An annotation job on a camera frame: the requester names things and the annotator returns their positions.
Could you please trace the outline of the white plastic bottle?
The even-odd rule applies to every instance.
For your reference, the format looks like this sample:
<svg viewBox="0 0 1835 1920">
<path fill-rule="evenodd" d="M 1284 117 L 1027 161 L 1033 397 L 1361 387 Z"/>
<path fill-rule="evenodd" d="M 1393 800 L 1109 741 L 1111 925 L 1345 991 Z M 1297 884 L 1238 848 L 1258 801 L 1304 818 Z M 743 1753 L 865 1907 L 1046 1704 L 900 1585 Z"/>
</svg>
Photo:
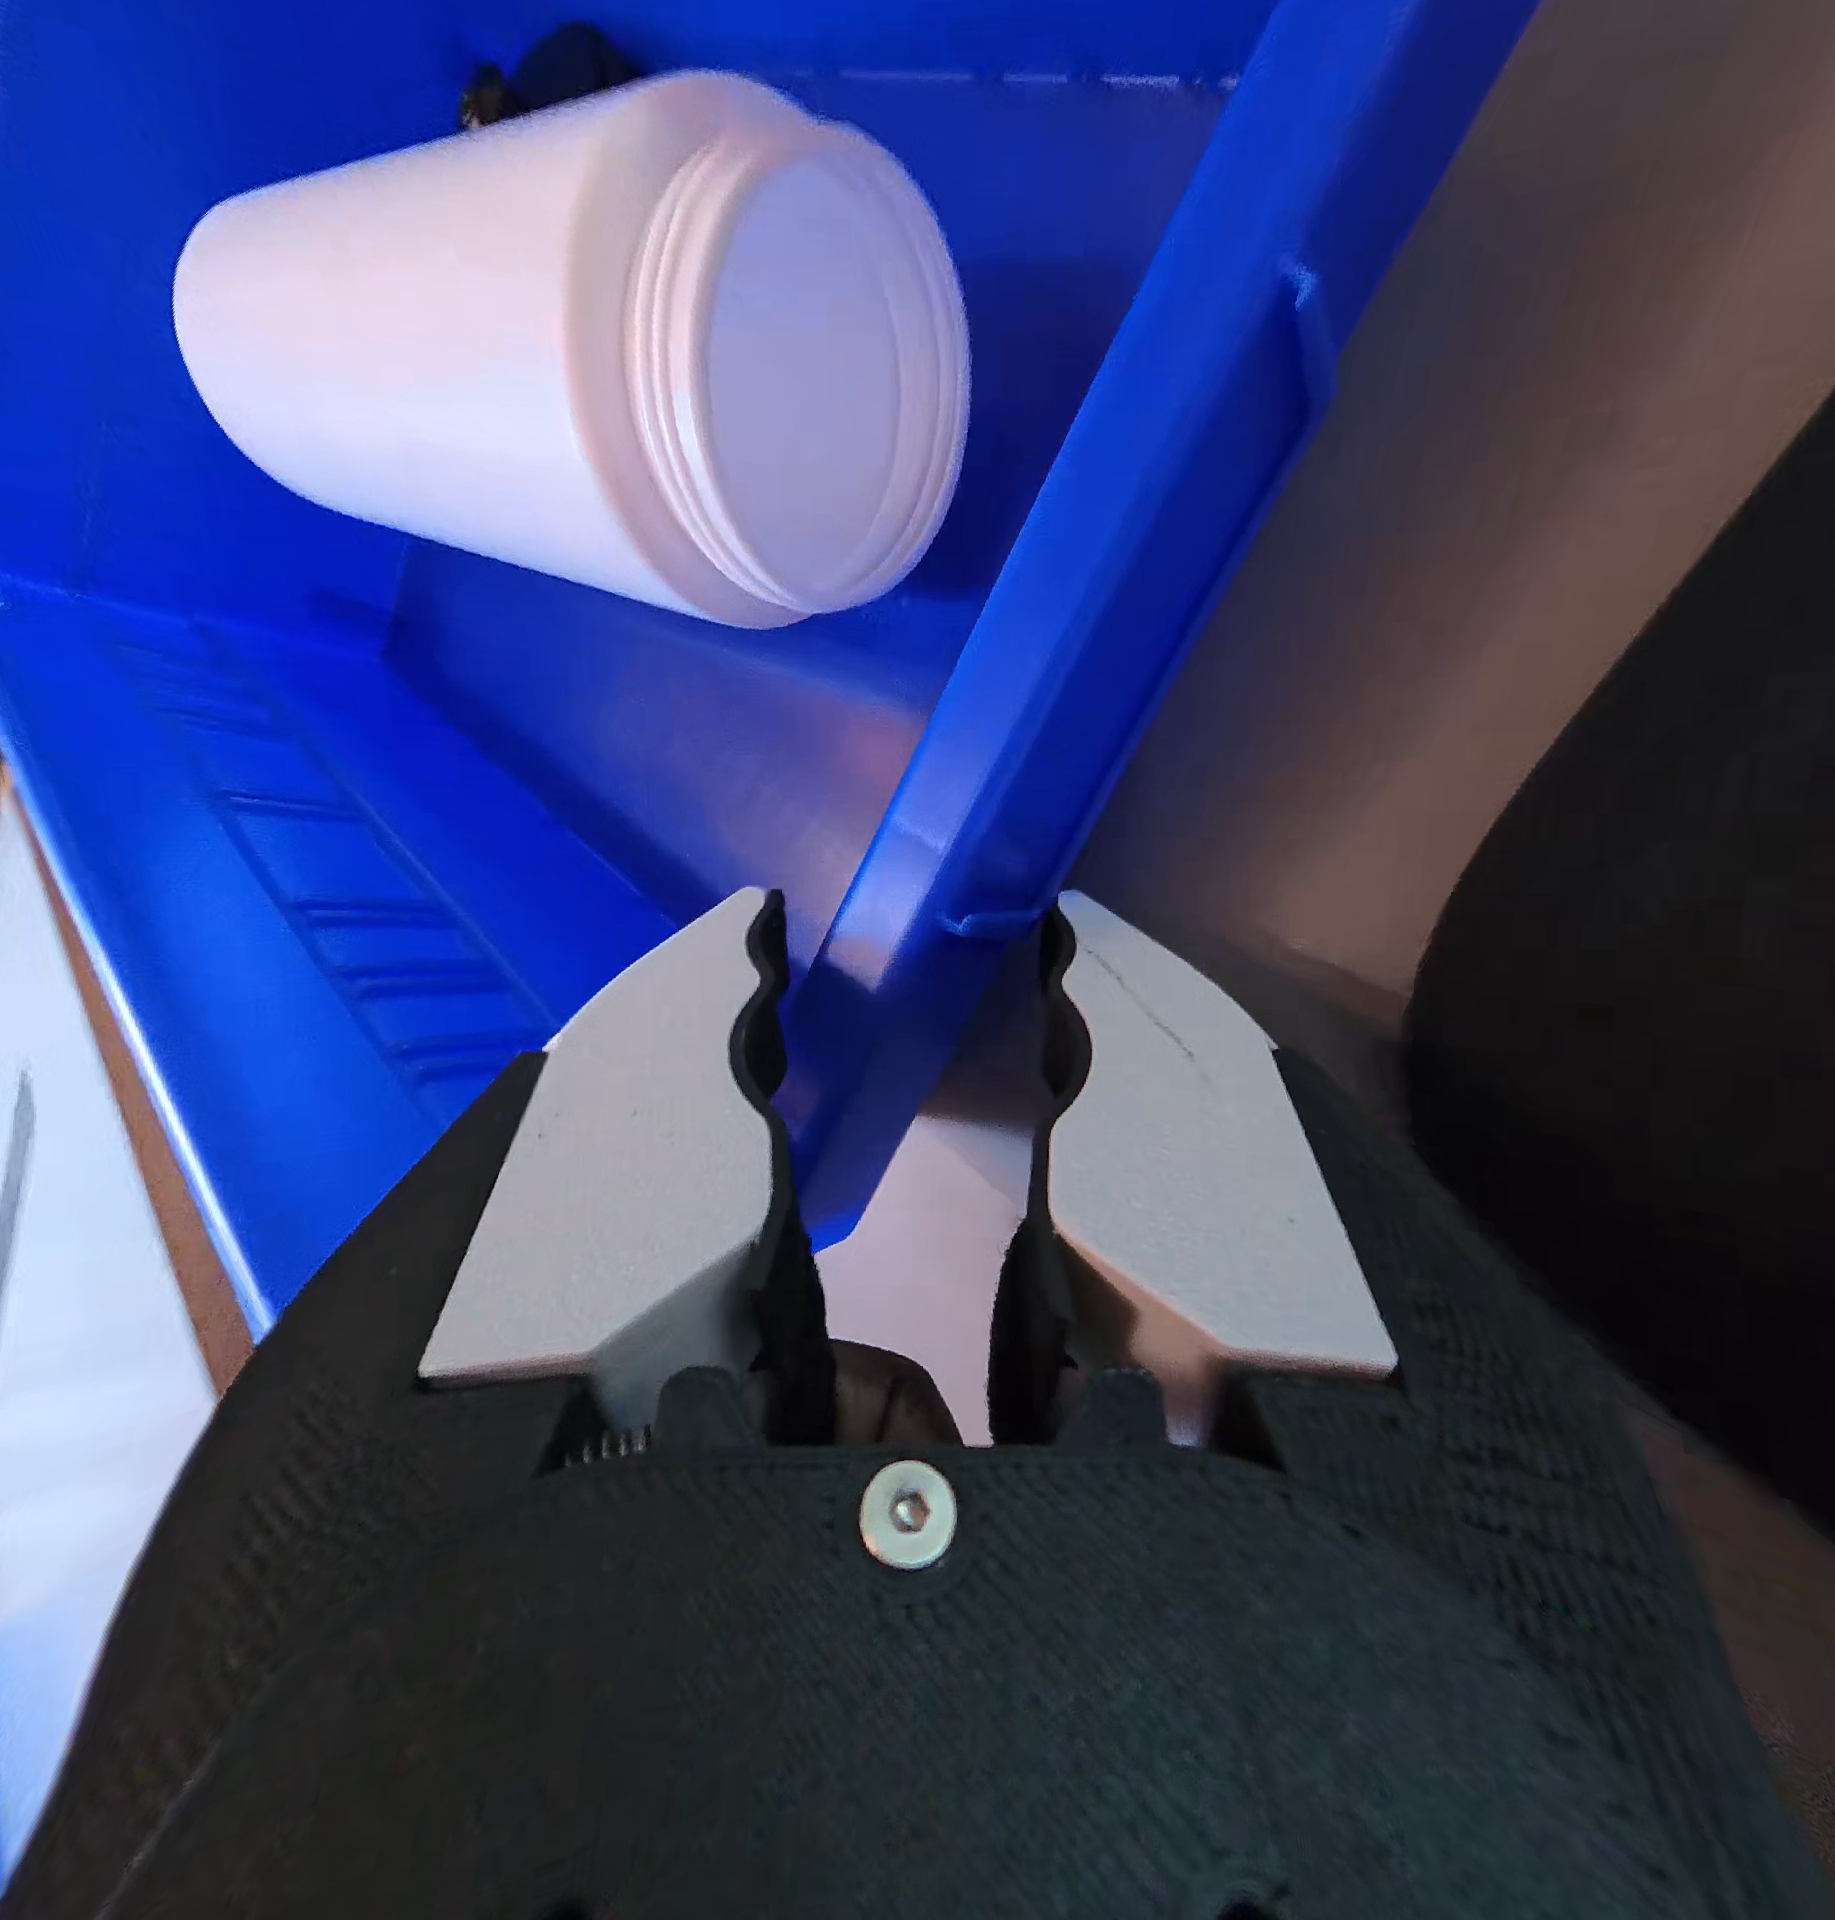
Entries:
<svg viewBox="0 0 1835 1920">
<path fill-rule="evenodd" d="M 970 434 L 917 183 L 725 71 L 233 195 L 172 301 L 211 417 L 292 493 L 740 630 L 898 585 Z"/>
</svg>

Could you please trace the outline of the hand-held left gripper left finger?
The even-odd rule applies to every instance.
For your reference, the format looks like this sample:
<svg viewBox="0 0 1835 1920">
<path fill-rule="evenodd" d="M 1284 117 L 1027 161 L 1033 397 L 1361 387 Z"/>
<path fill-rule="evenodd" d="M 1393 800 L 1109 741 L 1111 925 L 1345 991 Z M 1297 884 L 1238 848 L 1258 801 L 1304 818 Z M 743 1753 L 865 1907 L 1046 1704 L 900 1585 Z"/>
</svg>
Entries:
<svg viewBox="0 0 1835 1920">
<path fill-rule="evenodd" d="M 420 1379 L 746 1373 L 783 1221 L 781 892 L 745 886 L 552 1037 Z"/>
</svg>

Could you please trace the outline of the person's left hand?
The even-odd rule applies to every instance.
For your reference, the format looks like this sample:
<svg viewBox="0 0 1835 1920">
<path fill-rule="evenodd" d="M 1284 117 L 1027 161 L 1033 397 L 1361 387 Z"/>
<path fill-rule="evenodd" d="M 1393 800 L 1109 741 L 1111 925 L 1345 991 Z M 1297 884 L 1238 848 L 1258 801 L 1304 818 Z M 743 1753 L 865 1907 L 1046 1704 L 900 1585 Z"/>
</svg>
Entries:
<svg viewBox="0 0 1835 1920">
<path fill-rule="evenodd" d="M 834 1441 L 849 1448 L 955 1448 L 961 1432 L 928 1370 L 865 1342 L 832 1342 Z"/>
</svg>

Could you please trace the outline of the blue plastic bin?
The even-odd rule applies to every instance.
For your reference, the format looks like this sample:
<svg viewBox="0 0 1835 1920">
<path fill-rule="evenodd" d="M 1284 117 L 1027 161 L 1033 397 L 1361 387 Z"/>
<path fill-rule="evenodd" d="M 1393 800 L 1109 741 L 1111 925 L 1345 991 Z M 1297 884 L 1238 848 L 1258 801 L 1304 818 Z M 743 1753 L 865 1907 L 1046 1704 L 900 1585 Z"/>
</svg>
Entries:
<svg viewBox="0 0 1835 1920">
<path fill-rule="evenodd" d="M 0 752 L 262 1332 L 521 1050 L 745 884 L 867 1208 L 1320 426 L 1533 3 L 0 3 Z M 264 478 L 173 345 L 245 188 L 587 22 L 877 135 L 974 414 L 888 600 L 738 637 Z"/>
</svg>

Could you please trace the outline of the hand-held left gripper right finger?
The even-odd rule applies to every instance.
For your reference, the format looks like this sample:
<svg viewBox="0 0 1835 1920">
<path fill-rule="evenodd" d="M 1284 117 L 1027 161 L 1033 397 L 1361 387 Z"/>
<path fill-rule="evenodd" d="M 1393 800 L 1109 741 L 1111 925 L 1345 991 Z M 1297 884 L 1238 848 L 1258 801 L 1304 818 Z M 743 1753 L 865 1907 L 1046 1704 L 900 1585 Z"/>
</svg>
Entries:
<svg viewBox="0 0 1835 1920">
<path fill-rule="evenodd" d="M 1212 1443 L 1251 1379 L 1396 1383 L 1396 1342 L 1265 1027 L 1086 894 L 1048 910 L 1045 955 L 1027 1223 L 1066 1357 L 1146 1375 L 1185 1448 Z"/>
</svg>

